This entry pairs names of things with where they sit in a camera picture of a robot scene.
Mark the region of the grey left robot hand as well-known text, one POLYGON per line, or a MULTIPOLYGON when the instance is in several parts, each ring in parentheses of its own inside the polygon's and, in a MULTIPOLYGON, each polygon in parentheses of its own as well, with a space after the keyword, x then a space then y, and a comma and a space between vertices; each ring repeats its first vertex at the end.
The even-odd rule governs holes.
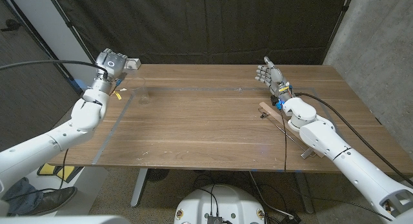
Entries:
POLYGON ((92 83, 92 89, 109 94, 112 83, 123 72, 127 59, 127 55, 116 53, 109 48, 103 50, 96 59, 99 70, 92 83))

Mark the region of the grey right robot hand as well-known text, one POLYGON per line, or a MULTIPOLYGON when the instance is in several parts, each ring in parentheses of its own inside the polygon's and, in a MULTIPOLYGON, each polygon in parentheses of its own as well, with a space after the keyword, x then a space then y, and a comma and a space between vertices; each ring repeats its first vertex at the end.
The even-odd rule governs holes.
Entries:
POLYGON ((255 79, 264 83, 272 95, 276 96, 281 104, 293 98, 290 83, 283 76, 280 69, 267 57, 264 57, 265 65, 257 67, 255 79))

